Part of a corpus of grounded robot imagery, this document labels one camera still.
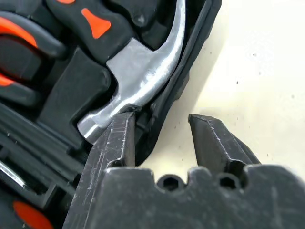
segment hammer head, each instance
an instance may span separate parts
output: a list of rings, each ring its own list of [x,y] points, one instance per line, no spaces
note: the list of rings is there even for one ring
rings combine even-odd
[[[118,88],[108,105],[90,112],[78,123],[79,132],[88,142],[94,144],[115,115],[130,108],[140,109],[160,91],[177,66],[184,31],[185,0],[177,0],[171,32],[160,49],[153,52],[132,38],[107,61]]]

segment black tool case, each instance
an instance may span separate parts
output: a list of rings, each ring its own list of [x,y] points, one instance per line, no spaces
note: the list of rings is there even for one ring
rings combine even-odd
[[[123,38],[135,37],[152,50],[158,49],[171,29],[175,1],[152,0],[158,13],[154,17],[147,13],[154,18],[148,24],[139,24],[134,6],[128,8],[123,2],[104,3],[131,25],[133,31]],[[211,32],[220,6],[221,0],[186,0],[186,31],[179,64],[161,92],[136,112],[136,166],[152,152],[170,107],[188,82],[190,68]],[[1,208],[13,211],[11,203],[22,200],[47,215],[55,228],[61,228],[92,148],[78,133],[76,124],[86,113],[109,102],[116,81],[106,66],[88,52],[83,39],[50,12],[44,0],[24,0],[23,4],[0,0],[0,17],[2,12],[43,27],[67,51],[65,55],[47,56],[11,34],[3,36],[0,30],[0,73],[41,95],[34,107],[0,98],[0,162],[24,181],[20,185],[0,171],[0,188],[9,196],[0,198],[0,212]],[[15,214],[8,214],[5,219],[7,224],[0,221],[2,229],[27,227]]]

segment white table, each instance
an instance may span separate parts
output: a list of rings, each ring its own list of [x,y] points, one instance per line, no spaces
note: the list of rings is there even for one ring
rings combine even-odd
[[[212,33],[142,167],[185,181],[188,114],[221,119],[263,164],[305,180],[305,0],[223,0]]]

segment orange grip accent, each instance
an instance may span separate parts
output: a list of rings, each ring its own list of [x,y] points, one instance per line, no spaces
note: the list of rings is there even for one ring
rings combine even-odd
[[[54,229],[49,220],[38,210],[22,202],[14,202],[14,210],[20,219],[33,229]]]
[[[63,4],[71,4],[75,2],[75,0],[57,0],[57,1]]]
[[[34,47],[38,48],[35,38],[26,32],[22,27],[16,25],[15,23],[0,17],[0,34],[9,34],[18,36]]]
[[[100,38],[111,27],[110,21],[95,16],[87,8],[82,9],[81,13],[88,21],[94,39]]]
[[[6,87],[15,83],[15,81],[6,78],[4,75],[0,73],[0,86]]]

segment plastic tool case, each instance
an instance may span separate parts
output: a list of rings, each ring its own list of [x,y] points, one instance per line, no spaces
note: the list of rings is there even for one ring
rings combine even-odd
[[[86,7],[87,2],[98,2],[56,1],[67,7],[70,3]],[[2,196],[9,193],[9,197],[0,199],[0,206],[14,211],[11,204],[19,199],[60,225],[92,148],[79,134],[77,122],[89,111],[107,104],[117,87],[105,62],[131,37],[152,50],[158,49],[171,29],[175,1],[100,1],[103,9],[97,7],[96,14],[99,10],[110,12],[108,20],[113,20],[113,29],[105,33],[109,36],[107,45],[101,50],[97,47],[96,53],[89,51],[93,42],[85,29],[79,28],[82,21],[78,21],[76,11],[71,7],[65,14],[57,14],[53,10],[55,3],[51,3],[0,0],[0,188],[6,193]],[[179,63],[161,92],[136,112],[137,166],[152,152],[220,6],[221,0],[186,0],[186,30]],[[139,11],[145,20],[139,17]],[[31,103],[20,99],[28,97]],[[8,226],[0,221],[0,228],[27,226],[14,215],[4,219],[11,221]]]

